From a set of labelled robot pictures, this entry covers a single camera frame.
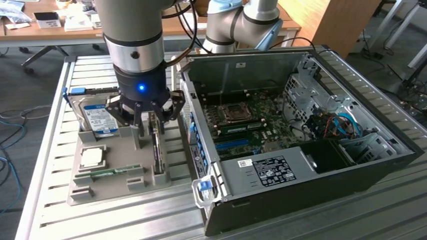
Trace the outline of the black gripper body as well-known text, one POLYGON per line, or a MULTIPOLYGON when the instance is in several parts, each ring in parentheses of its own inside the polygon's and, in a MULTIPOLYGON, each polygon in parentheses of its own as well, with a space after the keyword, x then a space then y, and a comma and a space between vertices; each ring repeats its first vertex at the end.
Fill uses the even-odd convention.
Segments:
POLYGON ((120 94, 136 102, 164 104, 169 97, 165 65, 145 72, 126 72, 113 65, 120 94))

